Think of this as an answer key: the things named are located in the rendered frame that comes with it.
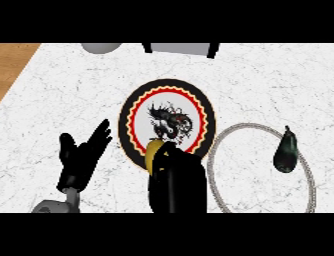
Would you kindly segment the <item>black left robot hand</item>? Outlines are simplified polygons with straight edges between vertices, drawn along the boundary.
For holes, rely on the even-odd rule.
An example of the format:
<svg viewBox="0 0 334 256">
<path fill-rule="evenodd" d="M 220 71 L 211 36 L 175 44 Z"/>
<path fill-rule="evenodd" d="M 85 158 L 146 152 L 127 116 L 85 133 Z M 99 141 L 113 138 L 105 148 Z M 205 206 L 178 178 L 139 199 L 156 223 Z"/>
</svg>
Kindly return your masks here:
<svg viewBox="0 0 334 256">
<path fill-rule="evenodd" d="M 112 140 L 109 121 L 103 120 L 85 142 L 75 145 L 69 133 L 59 135 L 59 160 L 62 163 L 62 172 L 56 189 L 65 192 L 74 188 L 81 192 L 88 184 L 97 161 L 105 152 L 106 146 Z"/>
</svg>

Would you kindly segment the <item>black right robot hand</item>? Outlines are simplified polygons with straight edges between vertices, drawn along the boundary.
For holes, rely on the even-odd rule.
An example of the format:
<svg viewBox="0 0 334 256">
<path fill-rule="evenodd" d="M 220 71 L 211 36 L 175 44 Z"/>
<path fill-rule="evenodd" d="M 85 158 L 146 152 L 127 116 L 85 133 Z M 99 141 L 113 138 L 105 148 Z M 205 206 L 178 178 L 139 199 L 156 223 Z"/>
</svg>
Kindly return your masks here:
<svg viewBox="0 0 334 256">
<path fill-rule="evenodd" d="M 168 154 L 165 169 L 149 176 L 147 199 L 153 213 L 206 212 L 206 177 L 201 157 L 165 142 L 156 154 Z"/>
</svg>

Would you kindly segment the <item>yellow lemon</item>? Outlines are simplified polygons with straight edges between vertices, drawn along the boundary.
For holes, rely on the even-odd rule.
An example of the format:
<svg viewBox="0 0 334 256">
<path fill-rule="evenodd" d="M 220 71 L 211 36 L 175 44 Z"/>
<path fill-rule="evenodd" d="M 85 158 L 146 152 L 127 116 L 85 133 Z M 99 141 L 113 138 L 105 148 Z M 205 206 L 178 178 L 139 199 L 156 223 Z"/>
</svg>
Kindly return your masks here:
<svg viewBox="0 0 334 256">
<path fill-rule="evenodd" d="M 156 152 L 164 145 L 164 141 L 159 139 L 153 139 L 149 141 L 146 145 L 146 154 L 144 154 L 144 166 L 149 174 L 153 174 L 153 171 L 159 171 L 165 169 L 165 160 L 168 154 L 164 153 L 158 155 Z"/>
</svg>

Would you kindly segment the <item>white plate with grey rim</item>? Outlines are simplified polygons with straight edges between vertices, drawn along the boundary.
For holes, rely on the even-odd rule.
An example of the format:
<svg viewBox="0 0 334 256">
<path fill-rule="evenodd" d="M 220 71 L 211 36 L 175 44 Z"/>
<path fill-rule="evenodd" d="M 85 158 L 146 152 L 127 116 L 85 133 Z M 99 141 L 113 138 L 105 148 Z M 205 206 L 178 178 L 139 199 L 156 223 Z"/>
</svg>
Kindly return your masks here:
<svg viewBox="0 0 334 256">
<path fill-rule="evenodd" d="M 273 166 L 282 134 L 239 123 L 217 135 L 206 158 L 211 209 L 223 213 L 313 213 L 316 186 L 302 155 L 289 173 Z"/>
</svg>

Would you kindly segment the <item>round black red patterned placemat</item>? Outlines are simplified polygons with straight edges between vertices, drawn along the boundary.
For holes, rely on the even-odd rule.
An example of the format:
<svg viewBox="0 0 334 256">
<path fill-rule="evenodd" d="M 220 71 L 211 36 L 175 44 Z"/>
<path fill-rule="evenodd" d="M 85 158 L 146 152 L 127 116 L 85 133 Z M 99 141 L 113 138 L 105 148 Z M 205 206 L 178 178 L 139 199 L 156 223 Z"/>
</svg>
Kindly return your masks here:
<svg viewBox="0 0 334 256">
<path fill-rule="evenodd" d="M 144 165 L 146 145 L 171 141 L 204 157 L 215 135 L 215 114 L 202 91 L 177 79 L 158 79 L 131 92 L 118 115 L 118 140 L 133 164 Z"/>
</svg>

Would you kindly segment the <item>dark green eggplant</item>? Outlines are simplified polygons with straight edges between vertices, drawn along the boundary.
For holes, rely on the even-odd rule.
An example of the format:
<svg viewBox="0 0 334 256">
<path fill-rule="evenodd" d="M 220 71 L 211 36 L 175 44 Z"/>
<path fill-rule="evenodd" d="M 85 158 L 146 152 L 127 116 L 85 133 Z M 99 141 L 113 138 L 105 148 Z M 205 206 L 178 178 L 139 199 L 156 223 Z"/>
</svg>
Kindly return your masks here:
<svg viewBox="0 0 334 256">
<path fill-rule="evenodd" d="M 282 173 L 289 173 L 298 160 L 297 138 L 289 127 L 285 127 L 283 136 L 273 155 L 273 167 Z"/>
</svg>

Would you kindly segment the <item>grey rounded object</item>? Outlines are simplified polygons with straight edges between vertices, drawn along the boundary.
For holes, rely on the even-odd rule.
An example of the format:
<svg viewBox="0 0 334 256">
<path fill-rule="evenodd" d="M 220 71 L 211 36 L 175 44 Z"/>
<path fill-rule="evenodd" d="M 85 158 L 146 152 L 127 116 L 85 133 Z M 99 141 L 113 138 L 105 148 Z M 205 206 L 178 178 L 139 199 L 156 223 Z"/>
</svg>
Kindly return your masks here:
<svg viewBox="0 0 334 256">
<path fill-rule="evenodd" d="M 118 49 L 119 43 L 82 43 L 82 49 L 91 54 L 106 54 Z"/>
</svg>

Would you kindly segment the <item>grey appliance with black legs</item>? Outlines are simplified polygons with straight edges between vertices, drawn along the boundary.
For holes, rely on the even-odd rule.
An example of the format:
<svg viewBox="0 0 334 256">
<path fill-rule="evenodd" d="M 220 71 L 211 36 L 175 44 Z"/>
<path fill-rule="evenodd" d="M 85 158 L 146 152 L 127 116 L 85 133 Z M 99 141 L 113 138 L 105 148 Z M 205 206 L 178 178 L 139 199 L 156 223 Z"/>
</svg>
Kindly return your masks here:
<svg viewBox="0 0 334 256">
<path fill-rule="evenodd" d="M 218 43 L 143 43 L 144 52 L 167 52 L 201 55 L 212 59 L 218 51 Z"/>
</svg>

